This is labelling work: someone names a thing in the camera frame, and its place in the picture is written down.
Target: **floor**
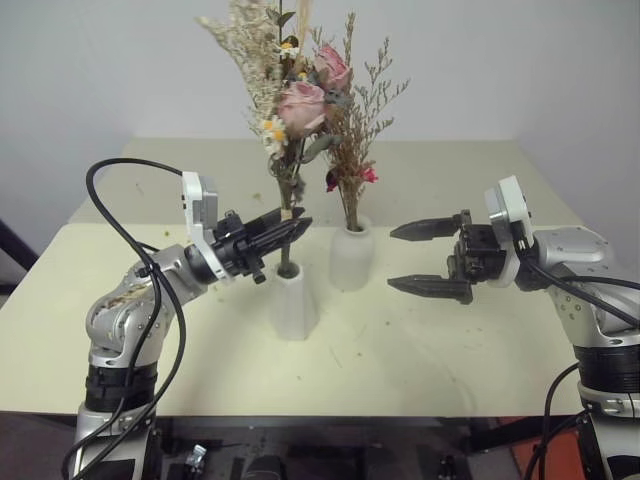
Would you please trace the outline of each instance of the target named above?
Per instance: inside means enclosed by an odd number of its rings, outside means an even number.
[[[455,447],[458,427],[270,427],[199,428],[177,424],[176,437],[206,440],[210,449],[202,480],[239,480],[252,458],[286,459],[289,480],[436,480],[443,454],[452,455],[458,480],[520,478],[508,449],[466,458]],[[59,479],[60,459],[73,428],[40,417],[0,414],[0,478]],[[182,463],[193,441],[164,460]],[[365,465],[358,471],[358,458]]]

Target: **table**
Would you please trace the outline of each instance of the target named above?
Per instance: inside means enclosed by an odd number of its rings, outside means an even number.
[[[185,163],[198,167],[196,163],[216,144],[135,140],[125,154],[164,161],[183,151],[184,158],[192,159]],[[379,152],[392,151],[392,147],[381,144]],[[388,233],[390,225],[433,216],[436,210],[443,215],[472,207],[472,213],[477,212],[475,220],[481,221],[486,215],[482,190],[510,172],[519,175],[534,219],[543,218],[548,225],[580,223],[579,219],[512,144],[488,143],[484,150],[477,142],[402,148],[405,152],[433,148],[443,152],[448,163],[439,166],[437,176],[424,177],[421,190],[412,192],[419,183],[416,172],[422,175],[426,167],[417,160],[403,163],[415,167],[405,182],[393,177],[392,170],[383,166],[386,162],[380,162],[382,178],[386,172],[388,183],[400,187],[404,182],[407,188],[395,195],[386,190],[388,200],[381,201],[374,189],[392,188],[381,182],[365,197],[370,198],[365,213],[379,225],[374,228],[377,254],[369,284],[351,293],[328,284],[328,245],[334,229],[325,225],[339,217],[323,210],[320,195],[314,197],[310,191],[307,206],[314,210],[315,226],[294,245],[293,256],[310,278],[320,316],[316,329],[305,342],[277,338],[267,320],[269,281],[255,286],[245,278],[231,287],[212,287],[185,308],[187,350],[175,382],[159,405],[160,415],[465,417],[541,413],[548,385],[574,361],[546,294],[479,286],[474,303],[462,306],[395,291],[386,286],[386,278],[421,272],[445,275],[445,258],[455,240],[407,243],[390,239]],[[250,150],[247,144],[243,155]],[[482,158],[477,175],[459,175],[464,164],[459,156],[464,152],[476,152]],[[222,158],[223,165],[228,165],[226,156]],[[231,173],[216,167],[211,170],[221,172],[218,185],[223,205],[238,205],[245,220],[275,203],[266,188],[260,198],[247,195],[254,190],[255,178],[247,176],[240,194],[227,184]],[[171,223],[179,223],[181,213],[174,217],[167,211],[176,202],[171,196],[165,199],[164,179],[157,177],[159,185],[155,186],[151,183],[155,172],[147,178],[137,176],[145,171],[133,174],[134,170],[132,167],[126,177],[116,168],[105,175],[100,190],[107,203],[125,222],[151,215],[155,223],[127,225],[140,241],[158,247],[184,244],[184,226]],[[458,181],[451,188],[442,178]],[[124,186],[116,191],[119,181]],[[477,194],[473,203],[471,190]],[[425,202],[416,202],[422,196]],[[131,208],[133,199],[138,200],[135,204],[142,201],[137,211]],[[395,202],[400,207],[394,216],[391,206]],[[168,221],[157,222],[159,215],[166,215]],[[90,209],[82,206],[72,218],[76,223],[60,230],[0,310],[4,380],[0,411],[71,414],[84,397],[89,347],[84,317],[95,299],[111,290],[135,261],[133,252],[110,227],[84,223],[95,220]],[[268,273],[273,273],[276,260],[275,255],[267,258]],[[168,371],[176,345],[174,325],[159,364],[161,377]],[[574,413],[580,408],[576,380],[570,378],[560,386],[554,413]]]

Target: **vase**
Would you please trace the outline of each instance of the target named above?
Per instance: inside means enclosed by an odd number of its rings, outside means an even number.
[[[369,280],[375,252],[371,222],[359,217],[359,232],[339,228],[331,240],[329,252],[329,281],[344,291],[359,290]]]
[[[304,270],[295,265],[298,274],[285,278],[278,274],[279,267],[271,288],[271,323],[281,339],[305,340],[318,323],[318,316]]]

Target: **white table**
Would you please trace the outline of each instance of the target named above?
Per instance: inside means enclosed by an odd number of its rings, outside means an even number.
[[[213,145],[206,141],[134,141],[125,154],[165,161],[182,151],[184,158],[196,158],[191,165],[202,171],[199,167]],[[380,151],[387,147],[383,144]],[[321,204],[320,195],[314,197],[310,191],[307,207],[313,210],[315,225],[321,226],[309,229],[293,247],[294,258],[310,277],[320,316],[310,338],[285,342],[276,337],[266,314],[268,282],[255,286],[247,278],[232,287],[211,288],[185,308],[186,354],[160,403],[159,414],[461,417],[541,413],[548,385],[574,361],[546,294],[479,286],[474,303],[462,306],[393,290],[385,283],[388,277],[446,275],[445,259],[455,239],[402,242],[388,237],[388,225],[452,214],[463,207],[471,207],[475,220],[483,221],[482,191],[511,172],[520,177],[534,219],[544,219],[538,223],[573,224],[579,219],[511,144],[416,144],[393,150],[402,149],[407,154],[402,158],[411,157],[412,149],[414,153],[432,149],[447,161],[437,164],[429,160],[438,167],[426,175],[426,167],[417,159],[398,160],[397,169],[413,168],[401,180],[401,172],[390,169],[386,159],[380,162],[385,181],[371,187],[365,197],[370,199],[369,210],[365,211],[377,225],[387,226],[375,228],[377,254],[369,284],[353,293],[342,293],[328,284],[328,245],[333,228],[322,225],[339,217],[322,210],[327,199]],[[461,174],[465,152],[472,161],[477,160],[473,160],[474,154],[482,158],[466,175]],[[242,156],[237,159],[248,161]],[[191,168],[190,161],[184,163]],[[229,171],[216,166],[205,173],[221,173],[218,184],[223,208],[236,208],[248,220],[276,203],[273,188],[260,184],[262,197],[254,199],[252,192],[258,185],[253,182],[257,180],[247,176],[239,193],[227,183]],[[255,168],[259,173],[264,165],[258,162]],[[146,171],[134,168],[129,172],[123,177],[114,168],[101,184],[116,216],[125,221],[141,215],[154,219],[156,223],[128,225],[140,241],[159,247],[184,244],[183,225],[159,222],[165,215],[178,223],[181,214],[177,208],[176,216],[168,213],[177,202],[173,197],[164,199],[163,176],[152,172],[149,180],[144,180],[136,175]],[[148,183],[156,178],[158,185]],[[116,180],[124,186],[117,187]],[[422,188],[415,190],[420,182]],[[389,190],[393,185],[398,188],[395,193]],[[378,198],[381,192],[385,192],[385,199]],[[134,211],[133,206],[140,202],[142,207]],[[73,218],[78,222],[94,220],[95,214],[86,206]],[[267,258],[268,268],[276,260],[276,255]],[[86,312],[96,298],[120,281],[134,261],[133,252],[107,225],[72,223],[60,230],[0,310],[0,411],[75,413],[84,398],[87,372]],[[160,361],[161,377],[168,371],[176,345],[174,325]],[[560,386],[554,413],[574,413],[580,408],[576,379]]]

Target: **pink rose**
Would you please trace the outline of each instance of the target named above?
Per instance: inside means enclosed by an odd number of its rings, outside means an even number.
[[[373,167],[369,167],[366,168],[362,171],[362,173],[360,174],[360,176],[366,181],[366,182],[370,182],[370,183],[374,183],[377,182],[378,176],[376,175],[376,171],[373,169]]]
[[[327,80],[323,87],[327,90],[343,90],[351,79],[351,68],[329,45],[325,45],[316,55],[315,67],[318,73],[326,72]]]
[[[294,82],[282,93],[278,116],[292,138],[316,130],[325,121],[324,90],[306,82]]]

